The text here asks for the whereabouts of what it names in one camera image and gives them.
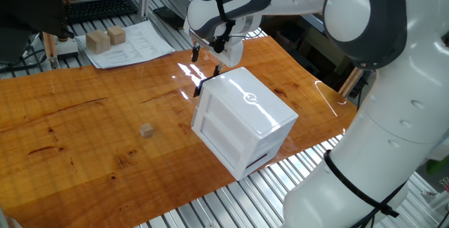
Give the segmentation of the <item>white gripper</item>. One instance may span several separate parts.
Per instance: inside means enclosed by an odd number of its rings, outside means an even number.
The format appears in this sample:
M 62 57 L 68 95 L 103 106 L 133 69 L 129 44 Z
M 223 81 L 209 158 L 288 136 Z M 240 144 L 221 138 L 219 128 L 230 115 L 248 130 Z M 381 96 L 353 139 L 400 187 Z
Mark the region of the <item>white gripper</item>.
M 208 45 L 208 41 L 198 36 L 191 28 L 189 35 L 195 44 L 192 48 L 192 62 L 196 62 L 199 58 L 199 51 L 203 48 L 210 54 L 209 59 L 216 65 L 213 77 L 218 76 L 222 71 L 222 66 L 235 67 L 241 61 L 243 55 L 243 41 L 238 39 L 236 43 L 226 43 L 221 53 L 216 53 L 212 46 Z

